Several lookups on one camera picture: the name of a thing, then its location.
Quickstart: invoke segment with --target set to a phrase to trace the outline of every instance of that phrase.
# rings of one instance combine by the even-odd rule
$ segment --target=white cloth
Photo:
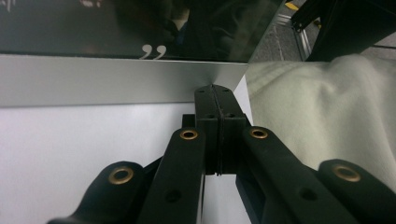
[[[351,161],[396,191],[395,61],[256,63],[247,86],[255,125],[272,130],[302,163]]]

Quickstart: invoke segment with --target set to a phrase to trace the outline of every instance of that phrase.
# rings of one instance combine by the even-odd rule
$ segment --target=dark screen
[[[247,63],[281,0],[0,0],[0,53]]]

